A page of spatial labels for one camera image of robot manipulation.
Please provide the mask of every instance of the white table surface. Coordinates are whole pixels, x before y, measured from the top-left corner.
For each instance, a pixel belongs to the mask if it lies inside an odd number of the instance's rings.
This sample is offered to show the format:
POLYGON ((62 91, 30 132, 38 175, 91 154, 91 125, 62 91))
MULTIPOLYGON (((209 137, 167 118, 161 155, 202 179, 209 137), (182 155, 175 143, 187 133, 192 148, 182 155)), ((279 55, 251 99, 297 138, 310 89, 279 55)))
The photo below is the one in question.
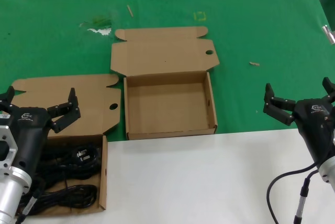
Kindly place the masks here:
MULTIPOLYGON (((110 142, 106 211, 29 217, 25 224, 271 224, 270 181, 311 164, 295 129, 110 142)), ((274 185, 271 202, 280 224, 293 223, 307 174, 274 185)), ((303 224, 334 219, 335 193, 314 175, 303 224)))

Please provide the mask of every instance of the binder clip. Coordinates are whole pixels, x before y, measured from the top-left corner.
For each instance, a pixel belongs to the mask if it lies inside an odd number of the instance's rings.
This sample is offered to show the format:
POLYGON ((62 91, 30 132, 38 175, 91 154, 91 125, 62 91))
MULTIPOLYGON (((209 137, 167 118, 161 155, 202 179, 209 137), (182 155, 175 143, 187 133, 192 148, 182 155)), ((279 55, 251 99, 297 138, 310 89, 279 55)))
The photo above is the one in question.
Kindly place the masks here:
POLYGON ((335 31, 330 31, 327 25, 324 25, 322 28, 330 43, 335 44, 335 31))

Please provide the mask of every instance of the black cable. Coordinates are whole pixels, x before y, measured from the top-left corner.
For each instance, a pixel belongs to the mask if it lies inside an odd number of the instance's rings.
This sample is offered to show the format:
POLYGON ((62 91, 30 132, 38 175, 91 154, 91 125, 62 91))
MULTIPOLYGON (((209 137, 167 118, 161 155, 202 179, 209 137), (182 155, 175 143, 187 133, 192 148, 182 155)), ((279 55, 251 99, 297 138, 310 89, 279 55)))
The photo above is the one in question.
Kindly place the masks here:
POLYGON ((41 195, 44 192, 44 188, 46 186, 46 183, 41 178, 35 178, 35 180, 39 181, 39 186, 35 190, 35 192, 32 194, 32 197, 30 198, 29 202, 26 204, 26 207, 22 210, 20 214, 18 214, 17 220, 15 224, 21 224, 25 221, 27 216, 29 215, 31 208, 34 206, 36 201, 41 197, 41 195))
POLYGON ((30 191, 21 197, 17 213, 22 223, 26 216, 36 215, 50 207, 59 205, 70 208, 86 208, 97 198, 97 187, 94 185, 75 185, 68 187, 67 180, 86 180, 101 171, 101 150, 92 144, 80 147, 61 147, 44 149, 37 166, 30 191), (57 182, 65 181, 65 189, 57 192, 43 192, 31 207, 31 200, 43 180, 44 189, 50 189, 57 182))
POLYGON ((311 172, 310 174, 308 174, 308 176, 306 177, 306 179, 310 180, 310 178, 312 178, 313 175, 317 174, 319 171, 315 170, 313 172, 311 172))
POLYGON ((308 192, 309 192, 310 178, 312 178, 312 176, 314 174, 317 174, 318 172, 319 172, 318 170, 315 170, 311 172, 310 174, 308 174, 308 176, 305 178, 304 184, 300 190, 299 205, 297 209, 297 214, 294 216, 293 224, 301 224, 303 220, 303 211, 304 211, 305 202, 306 202, 308 192))
MULTIPOLYGON (((29 215, 37 215, 57 205, 70 208, 90 207, 97 199, 97 191, 98 189, 94 185, 75 185, 56 192, 44 192, 31 208, 29 215)), ((21 199, 19 208, 27 205, 28 202, 27 198, 21 199)))
POLYGON ((87 180, 100 171, 100 150, 89 144, 75 148, 45 149, 37 166, 36 176, 43 178, 46 189, 49 189, 64 178, 87 180))
POLYGON ((330 141, 329 141, 329 146, 328 146, 327 151, 325 152, 324 156, 322 157, 322 159, 320 159, 320 160, 317 161, 317 162, 314 162, 312 165, 310 165, 310 166, 308 166, 308 167, 306 167, 306 168, 304 168, 304 169, 300 169, 300 170, 296 170, 296 171, 292 171, 292 172, 283 173, 283 174, 277 176, 274 180, 271 181, 271 183, 270 183, 270 185, 268 186, 267 191, 266 191, 266 203, 267 203, 267 206, 268 206, 269 211, 270 211, 270 213, 271 213, 271 216, 272 216, 272 218, 273 218, 273 220, 274 220, 274 222, 275 222, 276 224, 279 224, 279 222, 278 222, 277 219, 276 219, 276 216, 275 216, 275 214, 274 214, 274 212, 273 212, 273 210, 272 210, 271 203, 270 203, 270 191, 271 191, 271 188, 272 188, 273 185, 274 185, 278 180, 280 180, 281 178, 284 178, 284 177, 287 177, 287 176, 290 176, 290 175, 295 175, 295 174, 305 173, 305 172, 307 172, 307 171, 313 169, 315 166, 317 166, 317 165, 318 165, 319 163, 321 163, 323 160, 325 160, 325 159, 327 158, 327 156, 328 156, 329 151, 331 150, 331 148, 332 148, 332 146, 333 146, 333 135, 330 134, 330 137, 331 137, 331 138, 330 138, 330 141))

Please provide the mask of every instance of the cardboard box lid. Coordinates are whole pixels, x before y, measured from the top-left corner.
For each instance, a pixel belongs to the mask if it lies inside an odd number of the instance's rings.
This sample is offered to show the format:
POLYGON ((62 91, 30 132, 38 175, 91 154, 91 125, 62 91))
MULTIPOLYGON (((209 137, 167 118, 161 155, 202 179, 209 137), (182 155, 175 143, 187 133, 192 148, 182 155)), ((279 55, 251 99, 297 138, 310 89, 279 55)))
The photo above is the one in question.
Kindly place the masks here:
POLYGON ((60 133, 50 131, 49 137, 102 135, 120 121, 121 90, 108 87, 117 82, 115 74, 20 79, 12 86, 25 93, 15 96, 12 103, 19 107, 48 108, 67 102, 73 87, 81 118, 60 133))
POLYGON ((206 27, 118 29, 110 68, 126 76, 207 71, 219 64, 206 27))

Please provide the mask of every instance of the cardboard box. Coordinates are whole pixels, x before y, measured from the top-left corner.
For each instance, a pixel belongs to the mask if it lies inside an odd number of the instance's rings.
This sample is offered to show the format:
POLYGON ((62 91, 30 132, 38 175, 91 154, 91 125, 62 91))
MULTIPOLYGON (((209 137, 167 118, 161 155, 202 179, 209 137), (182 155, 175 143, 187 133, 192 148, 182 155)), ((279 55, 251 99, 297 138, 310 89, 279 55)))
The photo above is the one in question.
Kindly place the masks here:
POLYGON ((111 69, 124 74, 129 140, 213 134, 207 70, 218 65, 206 27, 118 29, 111 69))
MULTIPOLYGON (((12 103, 19 107, 44 107, 67 102, 70 88, 74 87, 79 101, 81 118, 58 134, 50 130, 47 145, 74 146, 93 143, 102 150, 100 174, 88 180, 67 180, 69 186, 91 184, 98 188, 97 201, 90 208, 71 209, 55 206, 40 215, 58 216, 86 214, 106 209, 107 198, 107 139, 105 133, 120 120, 121 90, 109 88, 118 82, 117 75, 54 76, 36 79, 16 80, 13 87, 25 93, 14 97, 12 103)), ((65 188, 65 182, 58 182, 48 191, 65 188)))

